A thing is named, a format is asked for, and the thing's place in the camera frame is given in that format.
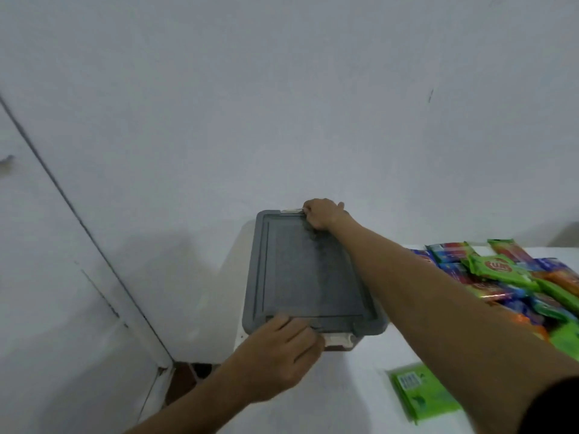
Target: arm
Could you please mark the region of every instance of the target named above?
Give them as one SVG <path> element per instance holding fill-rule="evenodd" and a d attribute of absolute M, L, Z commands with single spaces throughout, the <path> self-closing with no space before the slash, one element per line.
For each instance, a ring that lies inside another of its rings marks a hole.
<path fill-rule="evenodd" d="M 579 376 L 579 363 L 513 325 L 440 269 L 359 225 L 343 203 L 304 204 L 314 228 L 329 230 L 404 335 L 477 424 L 515 433 L 532 400 Z"/>
<path fill-rule="evenodd" d="M 277 315 L 257 329 L 204 383 L 126 434 L 210 434 L 253 402 L 294 387 L 324 350 L 301 319 Z"/>

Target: box lid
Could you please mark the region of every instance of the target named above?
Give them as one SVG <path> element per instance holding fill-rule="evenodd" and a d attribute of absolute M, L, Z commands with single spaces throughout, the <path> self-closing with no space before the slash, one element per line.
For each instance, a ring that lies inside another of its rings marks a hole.
<path fill-rule="evenodd" d="M 251 334 L 276 313 L 308 318 L 322 333 L 378 335 L 387 325 L 343 246 L 301 211 L 265 210 L 255 223 L 243 329 Z"/>

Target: hand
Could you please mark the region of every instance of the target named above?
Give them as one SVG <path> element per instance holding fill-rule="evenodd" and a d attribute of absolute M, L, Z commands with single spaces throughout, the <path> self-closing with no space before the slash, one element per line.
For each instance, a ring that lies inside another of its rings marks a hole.
<path fill-rule="evenodd" d="M 276 315 L 215 372 L 225 375 L 243 404 L 268 401 L 296 386 L 324 350 L 324 338 L 300 318 Z"/>
<path fill-rule="evenodd" d="M 303 203 L 303 212 L 316 230 L 328 230 L 337 218 L 346 213 L 344 203 L 336 205 L 329 199 L 306 201 Z"/>

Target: dark sleeve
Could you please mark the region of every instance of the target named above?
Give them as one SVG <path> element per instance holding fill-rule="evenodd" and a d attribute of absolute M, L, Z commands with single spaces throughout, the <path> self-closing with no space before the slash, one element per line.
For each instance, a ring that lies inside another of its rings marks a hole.
<path fill-rule="evenodd" d="M 561 381 L 539 395 L 523 417 L 519 434 L 572 432 L 579 413 L 579 378 Z"/>

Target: finger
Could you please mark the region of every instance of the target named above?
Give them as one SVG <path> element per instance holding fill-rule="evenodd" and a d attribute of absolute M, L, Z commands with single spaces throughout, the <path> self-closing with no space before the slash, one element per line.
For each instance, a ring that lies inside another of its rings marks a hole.
<path fill-rule="evenodd" d="M 324 351 L 325 341 L 322 335 L 317 335 L 315 343 L 296 359 L 294 368 L 295 374 L 302 378 L 321 357 Z"/>
<path fill-rule="evenodd" d="M 290 341 L 294 336 L 300 333 L 303 329 L 308 327 L 308 322 L 301 318 L 294 318 L 287 323 L 283 328 L 279 329 L 278 335 L 284 341 Z"/>
<path fill-rule="evenodd" d="M 315 345 L 317 339 L 318 334 L 312 328 L 307 327 L 286 344 L 286 349 L 293 356 L 293 359 L 298 359 Z"/>
<path fill-rule="evenodd" d="M 289 317 L 283 313 L 278 313 L 270 321 L 265 323 L 263 326 L 258 328 L 254 333 L 257 332 L 275 332 L 281 329 L 289 321 Z"/>

